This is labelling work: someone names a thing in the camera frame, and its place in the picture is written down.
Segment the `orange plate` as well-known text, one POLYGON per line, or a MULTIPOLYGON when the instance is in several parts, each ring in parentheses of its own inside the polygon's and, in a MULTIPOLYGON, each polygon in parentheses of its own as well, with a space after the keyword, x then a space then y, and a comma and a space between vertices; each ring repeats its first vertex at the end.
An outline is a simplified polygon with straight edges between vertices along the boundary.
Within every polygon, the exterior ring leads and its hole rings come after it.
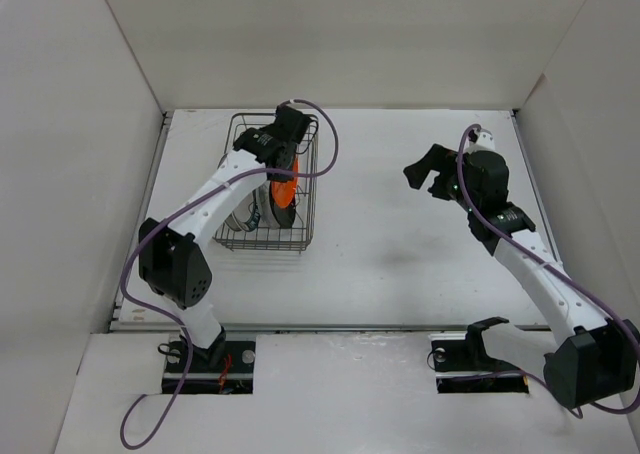
POLYGON ((274 204, 279 209, 287 209, 294 203, 298 179, 293 177, 288 181, 274 181, 270 186, 270 194, 274 204))

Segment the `clear glass plate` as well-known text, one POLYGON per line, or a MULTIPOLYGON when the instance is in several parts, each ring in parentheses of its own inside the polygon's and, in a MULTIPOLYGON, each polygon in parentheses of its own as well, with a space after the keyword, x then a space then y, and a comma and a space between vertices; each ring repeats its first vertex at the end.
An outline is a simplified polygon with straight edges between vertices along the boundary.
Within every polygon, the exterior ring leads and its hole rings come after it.
POLYGON ((273 227, 273 216, 270 205, 269 188, 262 185, 257 189, 257 207, 261 222, 268 228, 273 227))

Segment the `white plate green rim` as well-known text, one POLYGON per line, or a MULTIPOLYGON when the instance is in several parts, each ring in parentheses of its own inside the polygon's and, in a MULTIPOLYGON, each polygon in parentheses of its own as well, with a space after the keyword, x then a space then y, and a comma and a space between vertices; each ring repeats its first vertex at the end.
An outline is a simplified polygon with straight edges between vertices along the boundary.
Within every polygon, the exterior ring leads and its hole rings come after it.
POLYGON ((253 200, 249 205, 249 217, 245 222, 246 231, 253 232, 258 229, 261 220, 259 204, 253 200))

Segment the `white plate red characters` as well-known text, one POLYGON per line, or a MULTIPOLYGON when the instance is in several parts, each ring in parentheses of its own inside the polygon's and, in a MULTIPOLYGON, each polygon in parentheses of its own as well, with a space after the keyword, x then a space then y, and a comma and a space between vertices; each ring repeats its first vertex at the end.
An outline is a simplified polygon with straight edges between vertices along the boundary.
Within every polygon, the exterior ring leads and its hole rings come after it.
POLYGON ((234 211, 227 216, 225 224, 233 232, 246 232, 248 229, 246 222, 240 220, 234 211))

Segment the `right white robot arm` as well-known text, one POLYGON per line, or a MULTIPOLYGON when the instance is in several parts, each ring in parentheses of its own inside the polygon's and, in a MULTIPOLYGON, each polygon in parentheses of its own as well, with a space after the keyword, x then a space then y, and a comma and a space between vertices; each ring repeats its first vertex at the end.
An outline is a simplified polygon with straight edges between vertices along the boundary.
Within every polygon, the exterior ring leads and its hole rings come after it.
POLYGON ((474 142, 459 151, 435 144, 403 174, 415 190, 435 176, 429 194, 466 212, 473 237, 518 282, 551 332, 543 340, 504 317, 475 321, 459 340, 433 340, 436 371, 453 374, 462 386, 527 376, 570 411, 600 408, 602 400, 634 387, 638 330, 554 260, 534 222, 510 201, 510 171, 500 154, 474 142))

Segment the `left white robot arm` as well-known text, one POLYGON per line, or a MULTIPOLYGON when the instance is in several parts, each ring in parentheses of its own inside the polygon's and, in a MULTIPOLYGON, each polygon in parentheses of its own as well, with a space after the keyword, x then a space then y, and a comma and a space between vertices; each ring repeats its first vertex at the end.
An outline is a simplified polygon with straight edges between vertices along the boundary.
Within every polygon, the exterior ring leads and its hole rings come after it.
POLYGON ((185 330, 183 353, 204 371, 223 361, 226 333, 208 291, 213 273, 204 249, 242 201, 266 184, 297 179, 299 145, 314 118, 291 106, 276 108, 270 123, 238 135, 219 166, 169 221, 146 219, 139 228, 138 273, 164 298, 185 330))

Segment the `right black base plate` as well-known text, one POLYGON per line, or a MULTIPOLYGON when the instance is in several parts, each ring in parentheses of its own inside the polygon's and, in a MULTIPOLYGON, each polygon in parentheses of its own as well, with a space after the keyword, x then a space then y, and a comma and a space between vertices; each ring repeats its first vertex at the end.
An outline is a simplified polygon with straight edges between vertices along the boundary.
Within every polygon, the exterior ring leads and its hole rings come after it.
POLYGON ((508 362, 473 351, 463 338, 431 340, 428 363, 436 372, 439 394, 528 394, 522 374, 508 362))

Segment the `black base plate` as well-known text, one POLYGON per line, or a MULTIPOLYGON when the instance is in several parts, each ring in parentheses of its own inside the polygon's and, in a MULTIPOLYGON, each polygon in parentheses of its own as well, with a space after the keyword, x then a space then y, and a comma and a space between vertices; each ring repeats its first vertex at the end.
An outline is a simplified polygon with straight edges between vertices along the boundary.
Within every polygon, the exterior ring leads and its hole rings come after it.
POLYGON ((439 394, 528 394, 522 374, 508 362, 473 351, 463 338, 431 340, 428 363, 436 372, 439 394))
MULTIPOLYGON (((161 343, 157 352, 164 358, 161 380, 163 394, 172 394, 178 386, 187 361, 186 341, 181 337, 161 343)), ((195 347, 181 394, 245 395, 253 393, 256 341, 226 340, 213 361, 195 347)))

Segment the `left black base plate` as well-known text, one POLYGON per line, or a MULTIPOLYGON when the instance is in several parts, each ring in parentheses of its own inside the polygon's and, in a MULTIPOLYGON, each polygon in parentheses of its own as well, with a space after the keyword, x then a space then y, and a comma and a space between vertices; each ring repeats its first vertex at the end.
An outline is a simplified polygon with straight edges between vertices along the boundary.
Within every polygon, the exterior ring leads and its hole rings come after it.
MULTIPOLYGON (((161 343, 157 352, 164 358, 161 380, 163 394, 172 394, 178 386, 187 361, 186 341, 181 337, 161 343)), ((226 340, 213 361, 195 347, 181 394, 245 395, 253 393, 256 341, 226 340)))

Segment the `aluminium rail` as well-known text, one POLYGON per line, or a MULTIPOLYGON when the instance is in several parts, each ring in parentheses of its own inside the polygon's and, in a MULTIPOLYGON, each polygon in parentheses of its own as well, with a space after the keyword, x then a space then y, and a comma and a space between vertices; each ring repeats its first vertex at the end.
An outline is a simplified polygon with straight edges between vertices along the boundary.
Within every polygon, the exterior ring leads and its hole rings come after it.
MULTIPOLYGON (((222 322, 227 331, 232 332, 422 332, 422 331, 465 331, 466 325, 411 325, 411 324, 256 324, 222 322)), ((174 323, 166 322, 124 322, 113 320, 110 332, 172 332, 178 329, 174 323)))

